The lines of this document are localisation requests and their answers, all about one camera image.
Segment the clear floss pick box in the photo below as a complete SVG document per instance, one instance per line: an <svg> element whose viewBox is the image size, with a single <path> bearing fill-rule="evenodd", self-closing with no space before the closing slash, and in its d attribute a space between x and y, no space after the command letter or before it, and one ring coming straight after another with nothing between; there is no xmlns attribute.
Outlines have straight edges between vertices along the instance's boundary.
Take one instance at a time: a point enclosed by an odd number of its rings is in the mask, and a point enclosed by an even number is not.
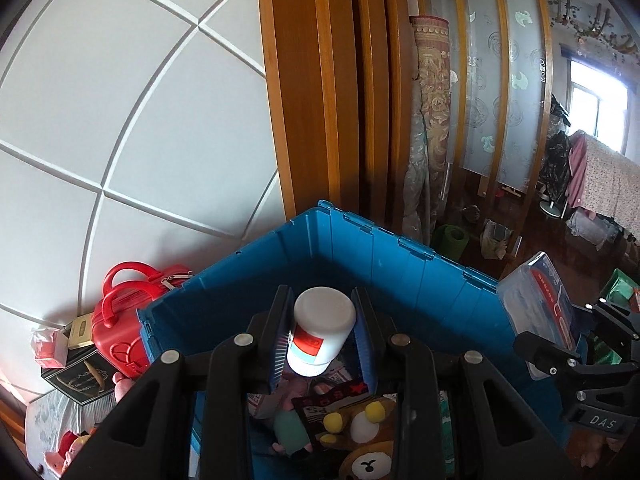
<svg viewBox="0 0 640 480"><path fill-rule="evenodd" d="M545 252L537 252L497 286L497 295L517 334L531 332L574 351L580 331L573 303Z"/></svg>

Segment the brown bear plush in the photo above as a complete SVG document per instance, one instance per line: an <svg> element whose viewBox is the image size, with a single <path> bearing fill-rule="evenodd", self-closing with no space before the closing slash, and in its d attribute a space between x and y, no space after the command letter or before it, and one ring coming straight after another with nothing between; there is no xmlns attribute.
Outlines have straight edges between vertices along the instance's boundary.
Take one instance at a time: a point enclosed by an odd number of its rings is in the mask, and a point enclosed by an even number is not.
<svg viewBox="0 0 640 480"><path fill-rule="evenodd" d="M397 402L379 396L326 414L316 440L324 448L347 453L338 478L392 478Z"/></svg>

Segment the small white red-label bottle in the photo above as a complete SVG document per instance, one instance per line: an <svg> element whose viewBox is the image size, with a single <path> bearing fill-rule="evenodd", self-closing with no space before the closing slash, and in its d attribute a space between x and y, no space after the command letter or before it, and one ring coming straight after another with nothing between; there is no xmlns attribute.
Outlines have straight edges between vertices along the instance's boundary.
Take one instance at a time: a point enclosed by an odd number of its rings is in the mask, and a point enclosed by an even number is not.
<svg viewBox="0 0 640 480"><path fill-rule="evenodd" d="M324 286L302 292L293 306L288 367L299 376L323 374L342 350L356 319L356 308L344 292Z"/></svg>

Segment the pink pig plush orange dress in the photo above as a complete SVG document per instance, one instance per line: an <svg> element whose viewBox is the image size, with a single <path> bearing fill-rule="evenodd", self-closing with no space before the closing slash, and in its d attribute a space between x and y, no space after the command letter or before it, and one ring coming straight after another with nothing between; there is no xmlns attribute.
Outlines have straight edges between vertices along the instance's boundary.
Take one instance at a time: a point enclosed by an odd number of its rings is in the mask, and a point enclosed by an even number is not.
<svg viewBox="0 0 640 480"><path fill-rule="evenodd" d="M125 377L122 373L116 372L112 381L115 385L114 395L115 401L119 402L134 385L134 381ZM96 432L98 427L93 427L89 431L83 431L80 434L74 434L73 431L67 430L58 441L58 448L54 451L47 451L43 454L44 462L48 471L59 479L62 474L70 466L73 459L81 451L89 438Z"/></svg>

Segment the blue plastic storage crate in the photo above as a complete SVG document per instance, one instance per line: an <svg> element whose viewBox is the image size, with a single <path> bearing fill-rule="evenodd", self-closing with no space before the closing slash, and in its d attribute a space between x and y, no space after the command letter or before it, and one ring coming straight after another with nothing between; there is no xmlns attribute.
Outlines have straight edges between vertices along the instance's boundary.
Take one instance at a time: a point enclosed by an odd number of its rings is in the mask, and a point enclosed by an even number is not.
<svg viewBox="0 0 640 480"><path fill-rule="evenodd" d="M146 353L213 351L266 312L279 286L364 288L375 314L441 356L475 351L510 382L559 444L558 393L529 377L497 283L356 214L320 202L194 275L140 312Z"/></svg>

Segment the black gift box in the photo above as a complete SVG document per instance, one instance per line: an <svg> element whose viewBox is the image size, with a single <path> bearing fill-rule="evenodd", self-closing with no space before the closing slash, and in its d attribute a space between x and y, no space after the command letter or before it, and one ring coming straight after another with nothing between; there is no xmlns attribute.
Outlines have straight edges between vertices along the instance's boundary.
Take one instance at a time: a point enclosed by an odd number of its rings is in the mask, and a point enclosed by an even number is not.
<svg viewBox="0 0 640 480"><path fill-rule="evenodd" d="M94 347L68 352L63 368L42 368L40 377L76 404L84 406L114 391L116 368Z"/></svg>

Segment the red hard-shell handbag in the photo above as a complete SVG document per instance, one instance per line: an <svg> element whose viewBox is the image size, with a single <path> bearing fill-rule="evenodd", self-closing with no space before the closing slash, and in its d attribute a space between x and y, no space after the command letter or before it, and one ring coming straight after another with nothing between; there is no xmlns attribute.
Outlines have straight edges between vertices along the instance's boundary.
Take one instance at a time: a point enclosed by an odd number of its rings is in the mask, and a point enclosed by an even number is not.
<svg viewBox="0 0 640 480"><path fill-rule="evenodd" d="M91 317L91 335L96 350L120 374L137 379L150 366L138 312L181 287L192 275L182 264L157 270L139 261L116 264L107 272L102 299Z"/></svg>

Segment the small gold box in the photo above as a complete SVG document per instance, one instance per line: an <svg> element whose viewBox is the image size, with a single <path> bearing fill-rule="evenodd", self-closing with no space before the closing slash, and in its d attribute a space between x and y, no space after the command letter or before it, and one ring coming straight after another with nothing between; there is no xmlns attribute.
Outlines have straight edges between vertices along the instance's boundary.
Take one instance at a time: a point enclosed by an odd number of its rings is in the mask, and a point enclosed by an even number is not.
<svg viewBox="0 0 640 480"><path fill-rule="evenodd" d="M70 323L67 339L68 350L78 350L93 345L91 313L78 316Z"/></svg>

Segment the pink tissue pack on box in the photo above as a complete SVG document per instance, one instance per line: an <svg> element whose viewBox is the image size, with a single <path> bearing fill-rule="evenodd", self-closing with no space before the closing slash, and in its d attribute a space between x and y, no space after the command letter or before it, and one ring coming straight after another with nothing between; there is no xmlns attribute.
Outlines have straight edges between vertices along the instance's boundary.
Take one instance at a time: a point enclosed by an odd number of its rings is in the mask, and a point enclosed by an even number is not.
<svg viewBox="0 0 640 480"><path fill-rule="evenodd" d="M62 330L45 327L32 333L30 342L36 363L45 370L64 368L68 356L68 338Z"/></svg>

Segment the green rolled mat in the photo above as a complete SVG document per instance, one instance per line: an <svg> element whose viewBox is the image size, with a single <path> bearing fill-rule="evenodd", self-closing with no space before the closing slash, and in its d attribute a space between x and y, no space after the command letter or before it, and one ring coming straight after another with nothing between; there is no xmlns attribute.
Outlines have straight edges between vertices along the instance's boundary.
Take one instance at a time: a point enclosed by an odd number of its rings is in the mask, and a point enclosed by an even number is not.
<svg viewBox="0 0 640 480"><path fill-rule="evenodd" d="M469 239L469 233L465 229L453 224L444 224L435 231L434 248L439 255L459 261Z"/></svg>

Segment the floral cloth on rack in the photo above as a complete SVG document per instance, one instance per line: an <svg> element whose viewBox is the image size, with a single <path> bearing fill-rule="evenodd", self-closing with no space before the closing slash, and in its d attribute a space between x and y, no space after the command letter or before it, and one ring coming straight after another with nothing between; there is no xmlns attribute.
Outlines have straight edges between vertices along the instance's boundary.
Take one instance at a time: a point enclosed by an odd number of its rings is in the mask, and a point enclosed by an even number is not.
<svg viewBox="0 0 640 480"><path fill-rule="evenodd" d="M639 166L582 130L568 140L568 206L613 219L639 238Z"/></svg>

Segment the rolled patterned carpet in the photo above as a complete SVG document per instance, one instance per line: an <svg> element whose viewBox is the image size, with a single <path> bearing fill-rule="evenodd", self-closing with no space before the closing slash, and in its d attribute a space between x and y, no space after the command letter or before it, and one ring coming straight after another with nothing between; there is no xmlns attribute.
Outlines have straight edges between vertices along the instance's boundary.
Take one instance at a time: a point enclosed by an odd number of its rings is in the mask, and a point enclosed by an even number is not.
<svg viewBox="0 0 640 480"><path fill-rule="evenodd" d="M410 24L414 49L402 234L428 246L442 211L447 175L451 114L449 23L433 15L413 15Z"/></svg>

